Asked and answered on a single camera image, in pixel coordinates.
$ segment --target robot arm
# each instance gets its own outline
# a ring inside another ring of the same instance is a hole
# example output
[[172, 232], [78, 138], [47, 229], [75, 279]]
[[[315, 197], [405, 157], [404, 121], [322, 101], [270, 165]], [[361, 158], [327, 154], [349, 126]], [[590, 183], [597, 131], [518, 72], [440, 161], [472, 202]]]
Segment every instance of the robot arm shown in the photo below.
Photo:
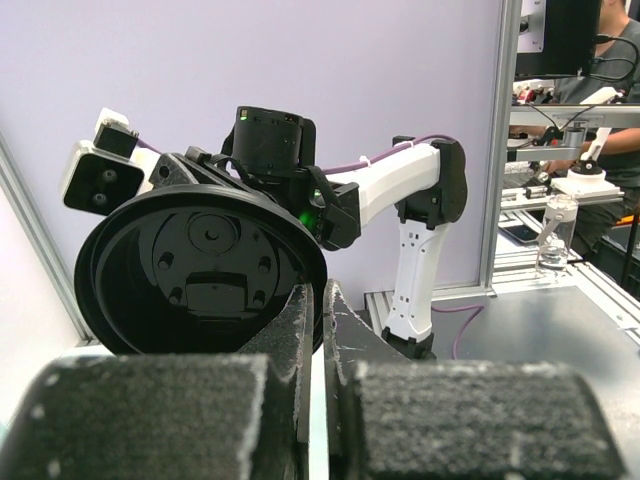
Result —
[[[265, 111], [265, 115], [278, 113]], [[235, 129], [244, 121], [245, 114], [239, 115]], [[280, 134], [270, 130], [267, 135], [271, 140]], [[243, 166], [240, 161], [235, 166], [253, 176], [238, 181], [224, 167], [217, 167], [217, 162], [234, 159], [236, 150], [246, 151], [246, 147], [236, 147], [242, 135], [247, 132], [236, 130], [233, 135], [232, 157], [212, 156], [193, 147], [184, 157], [159, 154], [136, 147], [137, 134], [129, 130], [126, 117], [105, 110], [96, 126], [96, 140], [80, 142], [74, 150], [64, 202], [71, 208], [108, 215], [150, 189], [202, 183], [198, 169], [206, 169], [225, 185], [235, 182], [236, 187], [269, 195], [298, 217], [328, 250], [349, 247], [376, 215], [395, 205], [401, 253], [394, 304], [383, 337], [410, 357], [430, 351], [436, 267], [449, 224], [460, 218], [467, 200], [465, 154], [460, 144], [451, 139], [435, 139], [430, 144], [418, 139], [414, 144], [413, 139], [402, 138], [386, 158], [326, 177], [316, 167], [298, 165], [290, 176], [276, 178], [256, 173], [259, 169], [254, 164], [245, 161]], [[264, 156], [260, 152], [256, 158]], [[277, 166], [267, 168], [273, 171]], [[328, 195], [327, 186], [332, 189]]]

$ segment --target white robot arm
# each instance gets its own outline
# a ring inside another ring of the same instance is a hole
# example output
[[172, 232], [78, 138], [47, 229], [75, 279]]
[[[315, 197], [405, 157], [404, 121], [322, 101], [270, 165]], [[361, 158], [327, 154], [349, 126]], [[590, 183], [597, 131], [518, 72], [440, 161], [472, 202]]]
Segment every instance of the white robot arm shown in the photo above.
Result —
[[[96, 126], [96, 138], [101, 138], [100, 132], [105, 125], [114, 129], [109, 135], [132, 133], [126, 117], [106, 109]], [[122, 198], [131, 198], [154, 188], [149, 180], [158, 168], [161, 154], [144, 145], [140, 148], [138, 142], [135, 148], [129, 148], [131, 151], [126, 155], [118, 156], [105, 150], [103, 145], [107, 143], [101, 138], [76, 145], [63, 192], [67, 206], [103, 215], [109, 213], [108, 209], [101, 211], [96, 195], [93, 202], [89, 202], [94, 205], [87, 208], [90, 197], [82, 191], [84, 186], [78, 181], [82, 176], [79, 172], [84, 171], [86, 176], [86, 172], [91, 171], [91, 177], [104, 184], [106, 177], [102, 170], [107, 169], [105, 165], [110, 165], [108, 170], [116, 172], [118, 178], [132, 179], [125, 182], [130, 184], [128, 192], [105, 191], [105, 197], [112, 198], [118, 194]], [[135, 139], [133, 142], [127, 139], [125, 143], [136, 145]], [[328, 174], [326, 179], [331, 185], [357, 184], [358, 234], [386, 208], [393, 205], [398, 208], [400, 262], [393, 307], [385, 322], [383, 337], [405, 355], [422, 357], [430, 353], [433, 341], [431, 299], [440, 252], [450, 223], [460, 218], [466, 206], [464, 151], [452, 139], [426, 137], [414, 140], [403, 137], [386, 155], [372, 161], [365, 159], [352, 167], [350, 171]], [[74, 199], [80, 198], [80, 194], [84, 195], [84, 206], [74, 204]]]
[[[409, 357], [421, 357], [431, 349], [431, 300], [438, 260], [450, 224], [460, 218], [467, 200], [462, 150], [445, 153], [441, 144], [434, 144], [440, 148], [408, 141], [408, 148], [374, 165], [328, 177], [360, 186], [362, 227], [387, 207], [401, 204], [400, 260], [383, 337]], [[446, 212], [447, 202], [451, 212]], [[428, 206], [433, 208], [427, 213]], [[416, 211], [424, 214], [412, 215]]]

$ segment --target person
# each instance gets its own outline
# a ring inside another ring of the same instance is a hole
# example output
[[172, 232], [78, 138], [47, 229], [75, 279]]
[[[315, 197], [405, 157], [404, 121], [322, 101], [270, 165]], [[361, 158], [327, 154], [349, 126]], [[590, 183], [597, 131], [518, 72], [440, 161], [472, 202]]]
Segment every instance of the person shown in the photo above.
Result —
[[[625, 0], [602, 0], [598, 29], [600, 34], [623, 37], [640, 47], [640, 23], [627, 15]], [[595, 57], [597, 60], [591, 73], [612, 78], [625, 76], [631, 68], [630, 62], [636, 60], [633, 48], [619, 41], [597, 45]], [[578, 104], [606, 86], [625, 92], [627, 103], [640, 104], [640, 68], [629, 79], [616, 83], [577, 77], [556, 80], [553, 102]], [[510, 133], [540, 136], [544, 130], [544, 127], [515, 126], [510, 128]], [[583, 153], [589, 145], [586, 142], [582, 146]], [[558, 175], [566, 172], [574, 163], [574, 160], [549, 162], [545, 170]], [[633, 215], [640, 204], [640, 128], [613, 130], [598, 164], [607, 172], [607, 181], [624, 192], [624, 198], [621, 202], [580, 207], [572, 248], [581, 256], [591, 252], [618, 221]]]

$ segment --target purple cable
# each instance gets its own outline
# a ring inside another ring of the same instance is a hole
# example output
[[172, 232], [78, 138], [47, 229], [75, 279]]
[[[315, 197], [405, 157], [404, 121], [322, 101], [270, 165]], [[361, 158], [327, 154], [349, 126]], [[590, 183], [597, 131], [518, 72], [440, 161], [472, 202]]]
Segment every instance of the purple cable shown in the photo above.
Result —
[[437, 308], [431, 307], [431, 310], [437, 313], [460, 313], [460, 312], [468, 312], [469, 310], [474, 310], [469, 318], [464, 322], [460, 330], [458, 330], [458, 334], [453, 341], [453, 347], [451, 347], [451, 358], [454, 360], [458, 360], [458, 346], [460, 344], [460, 339], [462, 338], [462, 334], [465, 332], [467, 327], [473, 322], [473, 320], [482, 313], [484, 310], [484, 305], [467, 305], [466, 307], [455, 307], [455, 308]]
[[420, 138], [416, 138], [415, 140], [412, 140], [411, 142], [402, 142], [397, 144], [396, 146], [394, 146], [393, 148], [387, 150], [386, 152], [381, 153], [380, 155], [377, 155], [375, 157], [373, 157], [371, 160], [369, 160], [369, 162], [356, 162], [356, 163], [350, 163], [348, 165], [341, 165], [339, 167], [331, 167], [331, 168], [326, 168], [323, 169], [322, 171], [324, 172], [325, 175], [334, 175], [336, 173], [345, 173], [345, 172], [354, 172], [356, 170], [360, 170], [361, 168], [366, 168], [369, 166], [369, 164], [373, 165], [374, 163], [379, 162], [380, 160], [384, 160], [387, 157], [390, 157], [391, 155], [401, 152], [403, 150], [406, 150], [407, 148], [411, 147], [411, 144], [418, 144], [418, 143], [422, 143], [424, 141], [427, 140], [432, 140], [435, 138], [441, 138], [443, 140], [454, 140], [452, 137], [448, 136], [448, 135], [440, 135], [440, 134], [433, 134], [433, 135], [426, 135], [424, 137], [420, 137]]
[[140, 139], [138, 139], [138, 148], [148, 148], [152, 152], [162, 153], [160, 150], [157, 150], [157, 149], [153, 148], [147, 142], [145, 142], [144, 140], [140, 140]]

